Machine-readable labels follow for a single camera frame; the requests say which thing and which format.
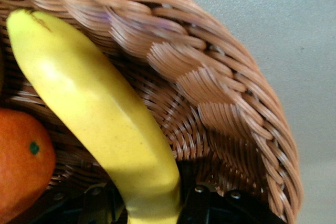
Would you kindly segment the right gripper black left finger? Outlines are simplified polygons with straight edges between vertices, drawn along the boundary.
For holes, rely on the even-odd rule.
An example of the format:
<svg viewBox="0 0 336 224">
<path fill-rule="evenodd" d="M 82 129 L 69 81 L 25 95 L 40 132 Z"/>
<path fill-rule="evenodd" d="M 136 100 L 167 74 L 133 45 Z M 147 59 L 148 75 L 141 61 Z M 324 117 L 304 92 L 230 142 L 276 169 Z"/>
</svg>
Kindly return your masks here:
<svg viewBox="0 0 336 224">
<path fill-rule="evenodd" d="M 113 183 L 99 183 L 85 191 L 62 187 L 35 203 L 31 223 L 115 223 L 125 206 Z"/>
</svg>

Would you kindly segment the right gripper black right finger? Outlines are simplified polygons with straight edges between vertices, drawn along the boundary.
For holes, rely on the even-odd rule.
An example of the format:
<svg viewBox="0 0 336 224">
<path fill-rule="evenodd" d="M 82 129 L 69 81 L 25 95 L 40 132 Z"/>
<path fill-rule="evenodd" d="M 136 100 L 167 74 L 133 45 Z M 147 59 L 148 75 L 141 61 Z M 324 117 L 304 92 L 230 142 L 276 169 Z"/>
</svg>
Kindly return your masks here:
<svg viewBox="0 0 336 224">
<path fill-rule="evenodd" d="M 234 189 L 223 196 L 209 183 L 197 183 L 193 165 L 179 161 L 183 208 L 178 223 L 285 223 L 251 194 Z"/>
</svg>

